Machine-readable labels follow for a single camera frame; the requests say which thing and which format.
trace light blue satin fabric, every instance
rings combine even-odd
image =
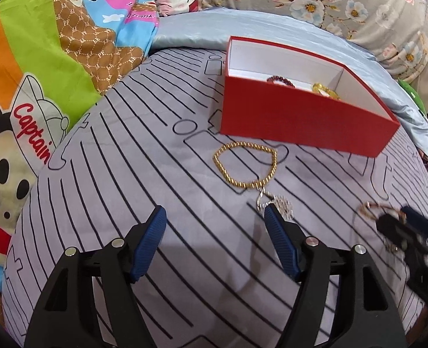
[[[160,19],[151,50],[169,47],[226,50],[230,36],[288,44],[347,65],[378,94],[415,146],[428,156],[428,121],[411,97],[370,52],[309,23],[276,14],[224,8],[178,14]]]

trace blue rubber tip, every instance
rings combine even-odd
[[[146,223],[150,224],[150,226],[146,229],[145,234],[133,253],[133,267],[130,271],[130,276],[134,282],[138,281],[141,276],[148,272],[156,249],[162,241],[167,225],[166,210],[161,208],[153,219]]]
[[[264,210],[264,220],[284,272],[296,280],[301,274],[296,247],[291,243],[278,217],[270,206],[267,206]]]

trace mattress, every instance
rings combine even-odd
[[[89,110],[40,173],[11,240],[3,280],[6,328],[22,345],[55,263],[69,246],[101,248],[146,221],[154,206],[168,226],[146,276],[133,290],[158,347],[274,347],[299,286],[277,259],[257,192],[237,189],[212,155],[236,140],[219,133],[225,53],[170,48],[151,55]],[[295,222],[327,246],[363,244],[387,281],[404,328],[423,302],[406,287],[400,254],[385,248],[365,201],[409,204],[428,217],[428,174],[400,127],[375,159],[252,140],[278,151],[267,186],[293,204]],[[265,153],[222,155],[233,177],[267,173]],[[316,343],[331,330],[337,294],[329,284]],[[112,329],[95,282],[99,323]]]

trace silver screw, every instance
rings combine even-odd
[[[319,244],[319,240],[317,238],[315,238],[315,237],[307,237],[306,238],[306,244],[308,246],[315,247],[315,246],[317,246]]]
[[[124,243],[125,241],[122,238],[116,238],[114,241],[112,241],[111,245],[112,247],[118,248],[122,247]]]
[[[73,257],[76,252],[77,249],[75,247],[68,247],[66,248],[66,251],[64,251],[64,254],[66,254],[68,257]]]
[[[357,252],[358,254],[363,255],[367,252],[367,249],[361,244],[357,244],[356,246],[354,246],[354,251]]]
[[[423,261],[424,261],[425,265],[428,267],[428,255],[425,255],[423,257]]]

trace green cushion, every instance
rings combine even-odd
[[[425,106],[422,102],[422,99],[420,99],[419,94],[415,91],[415,89],[412,86],[410,86],[406,81],[398,80],[398,83],[399,83],[399,86],[401,86],[406,91],[406,93],[410,95],[410,97],[415,102],[419,110],[426,115],[427,111],[425,109]]]

